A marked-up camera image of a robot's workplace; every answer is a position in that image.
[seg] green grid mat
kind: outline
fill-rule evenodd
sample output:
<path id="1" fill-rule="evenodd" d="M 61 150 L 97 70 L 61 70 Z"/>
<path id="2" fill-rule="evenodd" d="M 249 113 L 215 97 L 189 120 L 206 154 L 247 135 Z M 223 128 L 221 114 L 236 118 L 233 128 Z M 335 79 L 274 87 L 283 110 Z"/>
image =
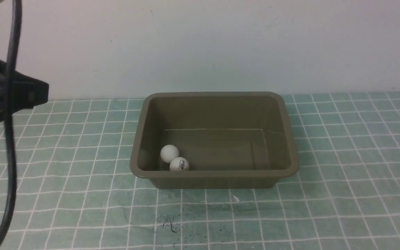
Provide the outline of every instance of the green grid mat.
<path id="1" fill-rule="evenodd" d="M 157 190 L 135 178 L 143 100 L 18 112 L 18 198 L 1 249 L 400 249 L 400 92 L 284 100 L 301 168 L 270 190 Z M 0 220 L 5 160 L 0 124 Z"/>

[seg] white ping pong ball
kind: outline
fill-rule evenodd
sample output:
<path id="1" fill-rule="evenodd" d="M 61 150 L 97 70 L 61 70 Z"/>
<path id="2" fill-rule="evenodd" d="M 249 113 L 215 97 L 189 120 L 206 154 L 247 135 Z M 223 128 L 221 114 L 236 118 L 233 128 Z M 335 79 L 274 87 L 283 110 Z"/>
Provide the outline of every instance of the white ping pong ball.
<path id="1" fill-rule="evenodd" d="M 170 171 L 187 171 L 189 170 L 189 163 L 183 157 L 177 157 L 171 161 L 169 165 Z"/>
<path id="2" fill-rule="evenodd" d="M 171 163 L 171 161 L 178 156 L 178 149 L 174 145 L 166 145 L 160 151 L 160 157 L 165 163 Z"/>

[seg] black cable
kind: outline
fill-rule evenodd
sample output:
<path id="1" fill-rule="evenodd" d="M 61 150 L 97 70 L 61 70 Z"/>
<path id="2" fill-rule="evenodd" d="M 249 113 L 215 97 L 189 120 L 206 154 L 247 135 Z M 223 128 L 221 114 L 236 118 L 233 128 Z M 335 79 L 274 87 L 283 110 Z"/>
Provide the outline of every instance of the black cable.
<path id="1" fill-rule="evenodd" d="M 7 52 L 7 65 L 5 70 L 4 87 L 4 130 L 7 150 L 7 176 L 8 190 L 7 201 L 4 210 L 3 219 L 0 225 L 0 247 L 3 243 L 8 228 L 15 211 L 16 201 L 16 153 L 15 153 L 15 138 L 13 133 L 13 119 L 11 116 L 11 100 L 13 95 L 13 78 L 15 75 L 16 58 L 18 56 L 19 39 L 21 37 L 21 17 L 22 3 L 21 0 L 12 0 L 12 21 L 10 31 L 10 41 Z"/>

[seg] olive green plastic tub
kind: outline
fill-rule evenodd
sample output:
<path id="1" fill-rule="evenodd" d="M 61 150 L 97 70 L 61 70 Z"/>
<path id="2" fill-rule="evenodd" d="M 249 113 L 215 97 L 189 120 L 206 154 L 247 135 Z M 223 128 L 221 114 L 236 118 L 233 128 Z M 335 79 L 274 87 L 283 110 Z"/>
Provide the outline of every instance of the olive green plastic tub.
<path id="1" fill-rule="evenodd" d="M 189 171 L 170 171 L 160 150 L 175 145 Z M 299 158 L 285 102 L 272 92 L 176 92 L 144 100 L 131 172 L 159 189 L 270 188 Z"/>

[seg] tub floor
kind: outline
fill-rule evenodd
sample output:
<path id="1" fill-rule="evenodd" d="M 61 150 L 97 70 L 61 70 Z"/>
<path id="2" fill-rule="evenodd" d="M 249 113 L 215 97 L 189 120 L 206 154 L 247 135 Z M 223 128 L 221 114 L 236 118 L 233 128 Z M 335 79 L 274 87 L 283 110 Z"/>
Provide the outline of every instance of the tub floor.
<path id="1" fill-rule="evenodd" d="M 175 145 L 191 170 L 269 169 L 262 130 L 165 130 L 160 146 Z M 160 160 L 160 170 L 169 165 Z"/>

